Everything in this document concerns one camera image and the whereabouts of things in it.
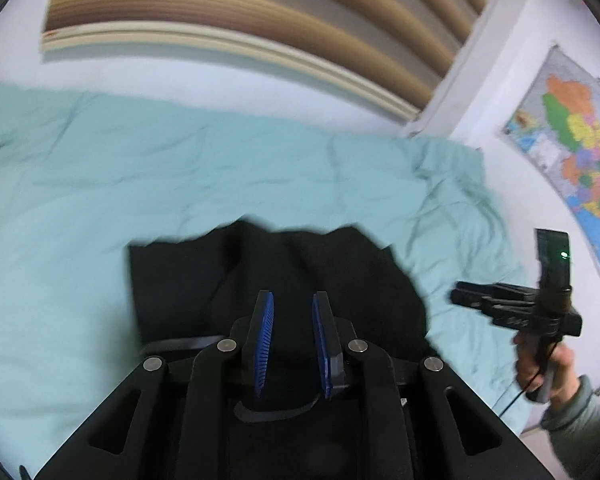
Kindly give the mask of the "person's right hand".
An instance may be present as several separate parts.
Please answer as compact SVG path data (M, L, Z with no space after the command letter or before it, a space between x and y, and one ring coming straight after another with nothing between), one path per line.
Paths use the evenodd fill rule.
M535 361L534 338L518 333L513 344L516 347L516 381L529 392L542 387L544 376L539 373ZM550 410L558 413L568 406L580 388L580 379L574 367L574 352L563 342L558 344L550 356L550 364L555 367L552 388L550 388Z

